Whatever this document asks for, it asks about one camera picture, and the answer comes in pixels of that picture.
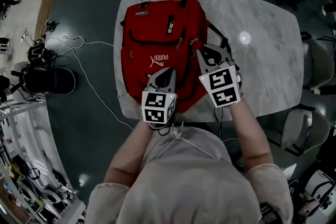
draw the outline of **red backpack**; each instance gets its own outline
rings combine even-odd
[[[206,18],[196,0],[144,2],[127,9],[121,49],[126,90],[138,104],[149,77],[162,68],[176,69],[176,111],[183,113],[205,93],[196,50],[207,42],[207,28],[227,39]]]

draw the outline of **puma logo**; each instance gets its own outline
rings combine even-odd
[[[158,62],[158,61],[161,61],[161,60],[168,60],[168,55],[154,55],[154,59],[152,56],[151,57],[151,60],[152,60],[152,64],[149,66],[149,67],[152,67],[152,65],[155,63],[159,66],[164,66],[164,62]]]

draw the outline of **black cable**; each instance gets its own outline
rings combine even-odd
[[[37,168],[30,168],[30,167],[27,167],[27,168],[29,168],[29,169],[28,169],[28,176],[29,176],[29,178],[30,178],[31,180],[37,180],[37,179],[40,178],[41,172],[40,172],[39,169],[37,169]],[[38,174],[38,175],[35,176],[35,177],[31,177],[30,175],[31,175],[32,170],[37,170],[37,174]]]
[[[50,66],[52,65],[52,67],[50,67],[50,68],[54,68],[54,67],[55,67],[57,56],[58,56],[58,54],[54,54],[53,57],[49,60],[49,61],[52,61],[52,60],[53,60],[53,62],[54,62],[53,64],[50,64]]]
[[[19,91],[19,93],[21,94],[21,96],[23,97],[23,99],[25,99],[27,102],[30,102],[31,100],[27,100],[23,94],[21,93],[20,89],[17,89],[17,91]]]
[[[217,118],[216,108],[214,108],[214,114],[215,114],[216,122],[219,124],[218,131],[217,131],[217,136],[219,137],[220,140],[222,140],[223,107],[222,107],[222,117],[220,118],[221,121],[219,121],[219,114],[218,114],[218,118]]]
[[[157,132],[159,133],[159,135],[161,135],[161,136],[165,136],[165,135],[167,135],[169,132],[170,132],[170,126],[169,126],[169,128],[168,128],[168,131],[165,133],[165,134],[161,134],[160,133],[160,130],[161,129],[159,129]]]

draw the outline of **white cable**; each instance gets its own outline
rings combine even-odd
[[[85,42],[85,39],[84,39],[83,37],[81,37],[81,36],[77,36],[77,37],[71,38],[71,40],[74,40],[74,39],[77,39],[77,38],[81,38],[81,39],[83,40],[83,43],[82,43],[79,47],[77,47],[77,48],[72,48],[68,43],[66,43],[66,42],[63,41],[63,40],[60,40],[59,38],[49,38],[49,39],[47,39],[47,40],[45,41],[45,43],[46,43],[48,40],[50,40],[50,39],[58,39],[59,41],[64,42],[70,49],[67,50],[67,51],[65,51],[65,52],[63,52],[63,53],[61,53],[61,54],[57,54],[57,55],[53,56],[52,58],[54,58],[54,57],[56,57],[56,56],[59,56],[59,55],[64,55],[64,54],[66,54],[66,53],[68,53],[69,51],[72,50],[73,55],[75,55],[76,59],[77,59],[78,62],[79,62],[80,68],[82,69],[82,71],[83,71],[83,73],[84,73],[84,75],[85,75],[85,77],[86,77],[86,80],[88,81],[89,85],[91,86],[91,88],[93,89],[93,91],[95,92],[95,94],[96,94],[96,96],[99,98],[99,100],[100,100],[100,101],[104,104],[104,106],[105,106],[105,107],[106,107],[106,108],[113,114],[113,116],[117,119],[117,121],[119,121],[120,123],[123,123],[123,124],[127,125],[130,129],[133,130],[133,128],[132,128],[130,125],[128,125],[127,123],[125,123],[125,122],[123,122],[123,121],[121,121],[121,120],[119,120],[119,118],[117,117],[117,115],[115,115],[115,113],[114,113],[114,112],[113,112],[113,111],[106,105],[106,103],[102,100],[102,98],[99,96],[98,92],[95,90],[95,88],[92,86],[91,82],[89,81],[88,75],[86,74],[86,72],[85,72],[85,70],[84,70],[84,68],[83,68],[83,66],[82,66],[82,63],[80,62],[79,58],[77,57],[77,55],[76,55],[76,53],[75,53],[75,49],[79,49],[79,48],[81,48],[82,46],[84,46],[84,44],[104,43],[104,44],[109,45],[109,46],[112,46],[112,47],[114,47],[114,45],[113,45],[113,44],[106,43],[106,42],[102,42],[102,41]]]
[[[228,138],[228,139],[226,139],[226,140],[222,140],[222,142],[224,143],[224,142],[226,142],[226,141],[233,140],[233,139],[238,139],[238,138],[237,138],[237,137]]]

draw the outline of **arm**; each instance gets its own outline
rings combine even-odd
[[[266,135],[252,114],[245,99],[230,106],[230,112],[238,134],[246,171],[263,164],[273,163]]]
[[[119,183],[131,187],[135,182],[139,167],[153,131],[142,120],[114,155],[106,172],[104,183]]]

